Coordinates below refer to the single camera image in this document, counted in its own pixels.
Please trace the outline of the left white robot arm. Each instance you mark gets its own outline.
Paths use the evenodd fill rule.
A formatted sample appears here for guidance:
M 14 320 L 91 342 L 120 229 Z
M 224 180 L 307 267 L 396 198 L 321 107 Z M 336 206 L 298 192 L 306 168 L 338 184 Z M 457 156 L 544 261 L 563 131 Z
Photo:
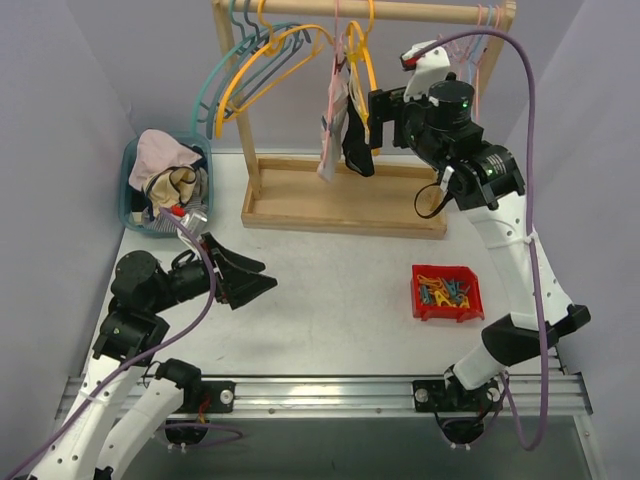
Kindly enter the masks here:
M 153 356 L 169 342 L 161 313 L 201 295 L 238 309 L 275 288 L 265 264 L 223 247 L 203 234 L 164 270 L 144 250 L 116 265 L 108 315 L 93 345 L 83 384 L 64 424 L 30 479 L 120 479 L 173 412 L 190 411 L 205 396 L 202 372 L 187 362 L 160 363 L 140 399 L 120 410 Z

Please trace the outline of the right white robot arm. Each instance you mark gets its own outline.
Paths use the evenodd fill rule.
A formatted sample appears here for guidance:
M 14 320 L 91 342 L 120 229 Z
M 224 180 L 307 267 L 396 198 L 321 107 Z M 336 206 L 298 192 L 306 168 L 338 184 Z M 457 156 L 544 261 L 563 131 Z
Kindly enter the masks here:
M 393 122 L 395 146 L 436 171 L 443 200 L 454 201 L 476 229 L 506 295 L 505 314 L 444 375 L 444 399 L 456 409 L 490 401 L 499 375 L 543 357 L 591 319 L 557 282 L 533 226 L 531 184 L 511 151 L 484 139 L 471 117 L 473 96 L 470 84 L 449 74 L 415 97 L 396 88 L 368 98 L 373 145 Z

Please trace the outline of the black underwear with beige band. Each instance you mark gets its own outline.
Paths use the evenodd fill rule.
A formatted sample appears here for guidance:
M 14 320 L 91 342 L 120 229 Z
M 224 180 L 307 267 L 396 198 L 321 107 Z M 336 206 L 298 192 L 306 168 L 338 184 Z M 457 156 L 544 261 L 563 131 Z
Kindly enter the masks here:
M 372 152 L 365 142 L 364 124 L 357 113 L 352 94 L 347 104 L 348 125 L 342 140 L 342 150 L 346 166 L 362 177 L 371 177 L 375 173 Z

